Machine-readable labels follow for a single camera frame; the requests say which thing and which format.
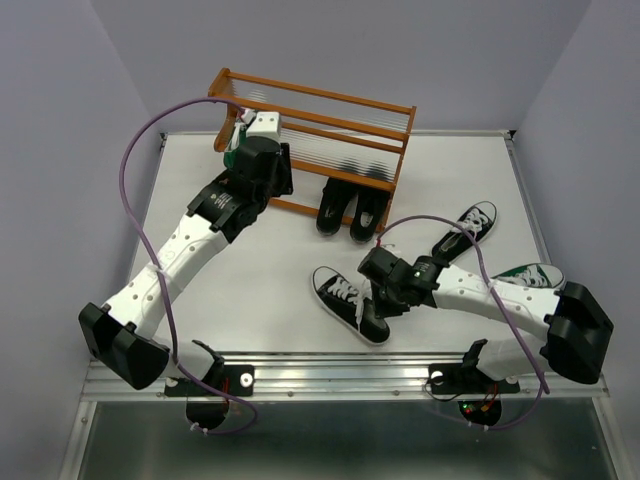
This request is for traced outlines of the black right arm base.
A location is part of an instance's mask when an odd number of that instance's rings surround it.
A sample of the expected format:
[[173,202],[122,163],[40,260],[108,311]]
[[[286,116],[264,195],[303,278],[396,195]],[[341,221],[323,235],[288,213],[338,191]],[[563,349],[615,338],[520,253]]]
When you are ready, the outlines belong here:
[[487,343],[486,339],[475,341],[458,363],[432,363],[423,390],[432,395],[451,395],[453,398],[471,394],[519,393],[518,382],[493,380],[477,368],[479,355]]

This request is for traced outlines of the green sneaker white laces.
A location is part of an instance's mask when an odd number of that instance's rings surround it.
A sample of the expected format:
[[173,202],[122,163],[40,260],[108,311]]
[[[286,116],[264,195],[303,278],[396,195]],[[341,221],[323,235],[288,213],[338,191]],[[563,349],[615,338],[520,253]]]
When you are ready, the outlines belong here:
[[255,112],[246,109],[235,120],[230,140],[224,150],[223,164],[226,169],[231,169],[240,145],[246,139],[246,131],[255,117]]

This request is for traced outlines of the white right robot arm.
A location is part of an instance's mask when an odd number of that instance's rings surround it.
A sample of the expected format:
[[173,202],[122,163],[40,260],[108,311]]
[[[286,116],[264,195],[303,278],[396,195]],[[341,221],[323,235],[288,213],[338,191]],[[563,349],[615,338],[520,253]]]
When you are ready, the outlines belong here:
[[527,373],[552,371],[570,381],[598,382],[614,325],[583,285],[534,288],[486,280],[449,262],[421,256],[414,263],[383,247],[358,267],[382,295],[384,313],[428,306],[506,323],[505,340],[475,341],[448,379],[472,390]]

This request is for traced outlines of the black sneaker white laces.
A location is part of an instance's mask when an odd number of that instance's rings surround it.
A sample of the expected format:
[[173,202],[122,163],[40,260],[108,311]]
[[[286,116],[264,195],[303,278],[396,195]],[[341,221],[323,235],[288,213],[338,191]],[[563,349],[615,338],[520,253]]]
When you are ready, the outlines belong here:
[[372,345],[388,341],[390,328],[376,314],[364,287],[356,287],[329,266],[319,266],[313,271],[311,286],[321,307],[362,341]]

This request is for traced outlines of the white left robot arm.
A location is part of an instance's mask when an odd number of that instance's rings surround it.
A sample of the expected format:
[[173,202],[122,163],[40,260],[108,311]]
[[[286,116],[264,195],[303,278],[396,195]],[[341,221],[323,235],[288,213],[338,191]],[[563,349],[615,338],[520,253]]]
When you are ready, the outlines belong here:
[[173,348],[156,339],[166,308],[199,271],[255,223],[275,197],[293,192],[290,147],[248,137],[231,166],[188,204],[177,228],[120,292],[88,303],[79,323],[91,354],[136,390],[176,376]]

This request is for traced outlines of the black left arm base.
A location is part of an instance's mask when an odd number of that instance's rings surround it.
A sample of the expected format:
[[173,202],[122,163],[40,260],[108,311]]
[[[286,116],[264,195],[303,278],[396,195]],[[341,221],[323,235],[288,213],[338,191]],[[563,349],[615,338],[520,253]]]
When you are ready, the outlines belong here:
[[[224,357],[199,340],[180,342],[179,360],[191,374],[208,387],[236,396],[253,395],[255,368],[251,364],[228,363]],[[167,397],[212,396],[212,393],[190,380],[170,360],[164,373]]]

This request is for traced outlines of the all black sneaker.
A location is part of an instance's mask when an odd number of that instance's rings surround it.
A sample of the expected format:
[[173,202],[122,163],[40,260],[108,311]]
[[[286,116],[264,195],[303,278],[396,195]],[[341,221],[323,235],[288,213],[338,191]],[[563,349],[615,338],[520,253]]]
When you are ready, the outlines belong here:
[[329,178],[322,191],[322,199],[316,216],[316,229],[323,236],[336,234],[345,211],[356,196],[358,186],[336,178]]
[[363,244],[373,238],[386,211],[389,197],[389,192],[384,190],[362,188],[359,191],[350,226],[350,237],[354,242]]

